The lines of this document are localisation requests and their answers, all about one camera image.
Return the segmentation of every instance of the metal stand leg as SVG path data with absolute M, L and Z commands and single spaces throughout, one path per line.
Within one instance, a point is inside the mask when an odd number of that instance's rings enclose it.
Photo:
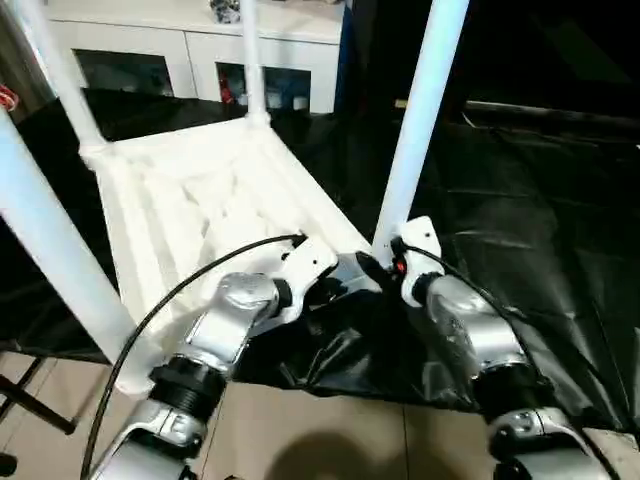
M 17 403 L 28 412 L 31 412 L 34 415 L 37 415 L 38 417 L 43 419 L 45 422 L 62 430 L 67 435 L 71 435 L 76 429 L 75 423 L 58 415 L 56 412 L 54 412 L 49 407 L 47 407 L 44 403 L 42 403 L 35 397 L 29 395 L 18 385 L 11 382 L 4 375 L 0 375 L 0 393 L 5 395 L 8 400 Z
M 0 453 L 0 477 L 10 477 L 18 468 L 18 460 L 13 455 Z
M 29 365 L 29 368 L 27 369 L 27 371 L 24 372 L 22 377 L 20 377 L 20 380 L 18 381 L 16 386 L 21 390 L 24 390 L 27 387 L 27 385 L 29 385 L 29 382 L 31 382 L 34 375 L 38 372 L 38 370 L 40 370 L 40 367 L 42 366 L 43 363 L 44 363 L 43 358 L 35 358 L 33 362 L 31 362 L 31 365 Z M 7 416 L 7 414 L 9 413 L 9 410 L 11 410 L 11 407 L 13 407 L 13 404 L 14 404 L 14 401 L 11 400 L 10 398 L 7 398 L 5 399 L 4 402 L 2 402 L 2 405 L 0 406 L 0 422 L 2 422 L 4 418 Z

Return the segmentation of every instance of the black cable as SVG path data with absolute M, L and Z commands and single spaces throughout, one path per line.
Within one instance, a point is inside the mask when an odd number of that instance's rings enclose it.
M 245 253 L 249 250 L 253 250 L 254 248 L 261 247 L 263 245 L 267 245 L 270 243 L 276 242 L 284 242 L 287 240 L 291 240 L 293 242 L 303 241 L 306 237 L 304 235 L 281 235 L 278 237 L 266 238 L 264 240 L 260 240 L 258 242 L 251 243 L 244 247 L 241 247 L 223 257 L 220 257 L 217 260 L 205 265 L 204 267 L 196 270 L 194 273 L 189 275 L 183 281 L 181 281 L 178 285 L 173 287 L 169 293 L 167 293 L 162 300 L 160 300 L 155 307 L 151 309 L 149 313 L 142 319 L 140 324 L 136 327 L 136 329 L 129 335 L 127 341 L 124 343 L 122 347 L 122 351 L 118 356 L 118 359 L 113 365 L 111 369 L 111 374 L 109 375 L 109 379 L 107 380 L 107 384 L 104 387 L 104 391 L 102 393 L 102 398 L 100 399 L 100 403 L 98 404 L 98 409 L 96 410 L 96 414 L 93 418 L 93 424 L 91 425 L 91 431 L 89 432 L 89 438 L 87 438 L 87 446 L 84 451 L 84 458 L 82 460 L 82 470 L 80 472 L 81 480 L 89 480 L 89 475 L 91 474 L 91 463 L 93 462 L 93 452 L 95 450 L 96 441 L 98 440 L 98 433 L 100 432 L 100 426 L 102 425 L 102 419 L 107 410 L 107 405 L 109 403 L 109 399 L 111 398 L 111 394 L 113 393 L 113 388 L 116 383 L 116 379 L 118 378 L 118 374 L 120 370 L 122 370 L 122 366 L 124 365 L 129 352 L 133 348 L 136 340 L 140 336 L 140 334 L 144 331 L 144 329 L 149 325 L 151 320 L 158 314 L 160 310 L 162 310 L 178 293 L 180 293 L 185 287 L 193 283 L 195 280 L 200 278 L 205 273 L 213 270 L 217 266 L 231 260 L 232 258 Z
M 482 287 L 474 283 L 468 276 L 463 274 L 459 269 L 457 269 L 447 261 L 441 259 L 437 255 L 434 255 L 431 252 L 428 252 L 426 250 L 423 250 L 421 248 L 414 247 L 411 245 L 403 245 L 403 248 L 405 250 L 410 250 L 410 251 L 419 253 L 421 255 L 424 255 L 425 257 L 439 263 L 445 268 L 445 270 L 448 270 L 450 273 L 452 273 L 462 282 L 466 283 L 471 289 L 475 290 L 478 293 L 478 295 L 480 295 L 489 305 L 491 305 L 491 307 L 493 307 L 495 311 L 498 312 L 498 315 L 500 315 L 509 324 L 511 329 L 514 331 L 514 334 L 516 335 L 516 337 L 518 337 L 518 331 L 516 328 L 514 328 L 514 324 L 511 320 L 512 317 L 515 317 L 518 320 L 520 320 L 522 323 L 529 325 L 530 327 L 538 330 L 538 332 L 543 336 L 553 337 L 555 340 L 559 341 L 565 348 L 565 352 L 566 351 L 571 352 L 574 355 L 574 357 L 577 360 L 579 360 L 580 363 L 582 363 L 587 368 L 587 370 L 589 370 L 591 375 L 593 375 L 593 377 L 598 381 L 598 383 L 600 383 L 602 388 L 604 388 L 607 391 L 609 396 L 611 396 L 612 400 L 615 402 L 615 406 L 617 407 L 616 409 L 622 413 L 622 417 L 627 423 L 626 429 L 633 435 L 633 437 L 636 440 L 636 444 L 638 445 L 638 447 L 640 447 L 640 429 L 636 425 L 636 422 L 633 418 L 633 414 L 631 413 L 631 410 L 627 407 L 628 403 L 625 402 L 624 399 L 620 398 L 617 391 L 614 388 L 612 388 L 611 383 L 604 377 L 604 375 L 602 375 L 600 370 L 598 370 L 598 368 L 593 363 L 591 363 L 591 361 L 587 357 L 585 357 L 580 350 L 578 350 L 578 348 L 573 344 L 573 342 L 566 339 L 559 332 L 557 332 L 553 327 L 549 325 L 541 324 L 541 323 L 532 322 L 522 313 L 516 312 L 507 308 L 493 295 L 491 295 L 485 289 L 483 289 Z M 520 342 L 520 345 L 523 348 L 527 358 L 531 362 L 531 365 L 534 366 L 534 368 L 538 372 L 538 375 L 542 376 L 542 373 L 540 372 L 540 369 L 537 367 L 533 359 L 533 356 L 527 350 L 526 342 L 524 342 L 520 338 L 518 338 L 518 341 Z

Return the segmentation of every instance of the white pole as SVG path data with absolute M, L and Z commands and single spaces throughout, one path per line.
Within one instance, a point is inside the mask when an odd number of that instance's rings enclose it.
M 255 124 L 268 124 L 265 106 L 264 78 L 258 55 L 258 25 L 256 0 L 241 0 L 242 37 L 244 40 L 244 75 L 249 99 L 248 118 Z
M 0 211 L 40 270 L 112 363 L 135 323 L 67 216 L 9 116 L 0 112 Z M 118 386 L 137 393 L 160 350 L 147 338 L 131 352 Z
M 392 260 L 389 244 L 397 228 L 409 218 L 468 6 L 469 0 L 433 0 L 431 4 L 373 238 L 373 254 L 385 267 Z
M 21 25 L 30 28 L 25 33 L 38 50 L 36 53 L 40 55 L 47 76 L 80 140 L 80 149 L 105 146 L 107 142 L 102 137 L 80 88 L 73 80 L 69 65 L 51 31 L 41 5 L 42 0 L 13 0 L 11 3 Z

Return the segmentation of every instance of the white cabinet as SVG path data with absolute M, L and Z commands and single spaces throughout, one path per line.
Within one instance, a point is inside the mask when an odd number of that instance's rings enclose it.
M 267 104 L 332 112 L 344 5 L 257 10 Z M 82 86 L 242 103 L 242 28 L 216 23 L 208 0 L 49 0 L 47 13 Z
M 242 37 L 187 33 L 187 45 L 198 97 L 220 101 L 220 74 L 229 75 L 230 66 L 241 66 L 244 63 Z M 339 45 L 261 38 L 258 48 L 260 61 L 266 67 L 264 77 L 268 104 L 270 103 L 269 90 L 276 89 L 277 83 L 287 82 L 296 90 L 291 97 L 306 98 L 311 112 L 333 111 Z M 297 72 L 306 72 L 307 75 L 296 75 Z M 293 78 L 283 79 L 287 73 Z M 286 92 L 278 92 L 278 95 L 279 102 L 291 105 L 292 98 L 288 101 L 282 98 L 287 96 Z
M 75 53 L 70 64 L 80 85 L 196 96 L 184 32 L 81 22 L 52 24 L 58 39 Z

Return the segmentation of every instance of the black tarp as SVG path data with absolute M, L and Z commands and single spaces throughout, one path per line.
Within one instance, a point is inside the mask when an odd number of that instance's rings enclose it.
M 89 92 L 103 133 L 123 139 L 232 118 L 198 100 Z M 372 237 L 398 125 L 361 116 L 278 114 L 273 126 L 336 204 Z M 95 181 L 59 105 L 21 128 L 71 217 L 112 272 Z M 440 125 L 412 216 L 431 215 L 446 259 L 505 304 L 554 329 L 520 326 L 542 372 L 582 424 L 623 429 L 613 397 L 640 416 L 640 158 L 634 145 Z M 6 228 L 0 345 L 99 361 L 99 352 Z M 49 313 L 38 306 L 50 302 Z M 557 336 L 611 384 L 604 391 Z M 396 297 L 347 297 L 253 342 L 238 378 L 473 410 L 428 324 Z

